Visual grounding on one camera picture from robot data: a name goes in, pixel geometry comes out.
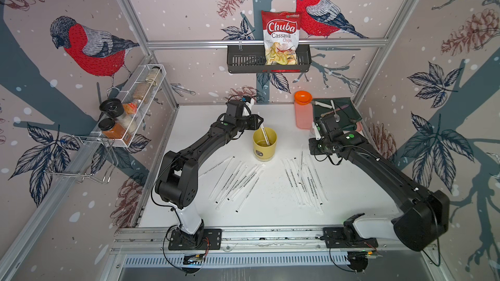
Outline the fifteenth straw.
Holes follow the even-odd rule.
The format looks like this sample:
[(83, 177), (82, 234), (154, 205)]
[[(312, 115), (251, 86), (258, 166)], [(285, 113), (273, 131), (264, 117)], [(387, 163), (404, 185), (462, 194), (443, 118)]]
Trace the fifteenth straw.
[(208, 170), (206, 170), (204, 173), (200, 174), (200, 175), (199, 175), (199, 178), (200, 178), (200, 177), (202, 177), (202, 176), (204, 176), (204, 175), (206, 175), (206, 174), (208, 174), (208, 173), (210, 173), (210, 172), (212, 172), (214, 169), (218, 168), (219, 166), (221, 166), (221, 165), (222, 165), (222, 164), (224, 164), (225, 162), (227, 162), (227, 161), (231, 160), (232, 158), (233, 158), (233, 157), (228, 157), (228, 158), (224, 159), (223, 161), (218, 162), (218, 163), (217, 163), (217, 164), (215, 164), (213, 167), (209, 168), (209, 169), (208, 169)]

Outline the fourteenth straw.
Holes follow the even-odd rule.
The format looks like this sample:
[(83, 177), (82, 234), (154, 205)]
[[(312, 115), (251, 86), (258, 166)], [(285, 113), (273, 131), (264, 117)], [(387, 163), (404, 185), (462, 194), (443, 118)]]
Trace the fourteenth straw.
[(261, 170), (257, 176), (255, 177), (255, 180), (253, 181), (253, 183), (251, 184), (251, 187), (249, 188), (249, 190), (245, 193), (245, 196), (243, 197), (242, 201), (240, 202), (240, 204), (238, 205), (238, 207), (235, 209), (235, 212), (236, 213), (239, 213), (240, 210), (242, 209), (243, 205), (245, 204), (246, 200), (250, 197), (252, 191), (254, 190), (254, 188), (256, 187), (256, 185), (258, 184), (259, 180), (260, 180), (260, 177), (263, 175), (263, 173), (265, 172), (265, 170)]

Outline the twelfth straw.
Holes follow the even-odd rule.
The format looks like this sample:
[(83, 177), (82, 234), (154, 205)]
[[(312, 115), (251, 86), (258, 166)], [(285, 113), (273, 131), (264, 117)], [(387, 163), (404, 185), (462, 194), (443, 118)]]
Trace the twelfth straw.
[(322, 213), (322, 203), (307, 164), (300, 162), (299, 171), (310, 205), (315, 209), (316, 213)]

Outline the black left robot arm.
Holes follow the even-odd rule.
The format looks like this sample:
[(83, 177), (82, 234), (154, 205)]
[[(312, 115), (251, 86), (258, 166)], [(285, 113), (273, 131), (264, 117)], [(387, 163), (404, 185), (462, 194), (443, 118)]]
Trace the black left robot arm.
[(204, 234), (204, 221), (192, 205), (199, 188), (199, 168), (218, 149), (239, 138), (245, 131), (255, 131), (264, 118), (251, 112), (255, 99), (243, 96), (229, 99), (227, 110), (210, 125), (209, 130), (191, 146), (167, 152), (161, 162), (154, 192), (173, 208), (179, 220), (174, 235), (182, 248), (210, 247)]

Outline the thirteenth straw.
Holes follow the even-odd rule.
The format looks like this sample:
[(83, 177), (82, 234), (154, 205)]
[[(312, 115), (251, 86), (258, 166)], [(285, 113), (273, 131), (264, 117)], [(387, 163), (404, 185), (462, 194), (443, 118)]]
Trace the thirteenth straw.
[(302, 186), (304, 186), (305, 182), (303, 181), (303, 150), (301, 150), (299, 157), (299, 179), (302, 183)]

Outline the eleventh straw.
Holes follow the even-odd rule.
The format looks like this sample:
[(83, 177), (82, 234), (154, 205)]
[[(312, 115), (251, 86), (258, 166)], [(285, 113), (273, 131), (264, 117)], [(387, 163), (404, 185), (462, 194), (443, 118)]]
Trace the eleventh straw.
[(320, 180), (320, 178), (319, 178), (319, 175), (318, 175), (318, 172), (317, 172), (317, 170), (316, 170), (316, 167), (315, 167), (315, 165), (314, 165), (314, 163), (313, 163), (312, 157), (311, 157), (311, 156), (309, 156), (309, 157), (308, 157), (308, 160), (309, 160), (309, 162), (310, 162), (311, 169), (312, 169), (312, 175), (314, 176), (315, 182), (316, 182), (316, 183), (317, 183), (317, 185), (318, 185), (318, 188), (319, 188), (320, 194), (321, 194), (322, 198), (324, 199), (324, 201), (325, 201), (325, 202), (328, 202), (328, 198), (327, 198), (327, 196), (326, 196), (326, 192), (324, 191), (324, 187), (323, 187), (322, 182), (321, 182), (321, 180)]

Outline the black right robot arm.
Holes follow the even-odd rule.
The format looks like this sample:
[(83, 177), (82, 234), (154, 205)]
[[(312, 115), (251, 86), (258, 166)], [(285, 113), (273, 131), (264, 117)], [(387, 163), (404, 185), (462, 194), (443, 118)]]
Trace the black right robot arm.
[(394, 201), (396, 215), (369, 217), (358, 213), (347, 219), (341, 241), (357, 247), (370, 239), (399, 240), (413, 251), (423, 251), (449, 230), (450, 200), (442, 191), (421, 186), (383, 158), (356, 131), (345, 133), (333, 115), (318, 117), (315, 137), (309, 139), (312, 155), (337, 155), (350, 161), (372, 178)]

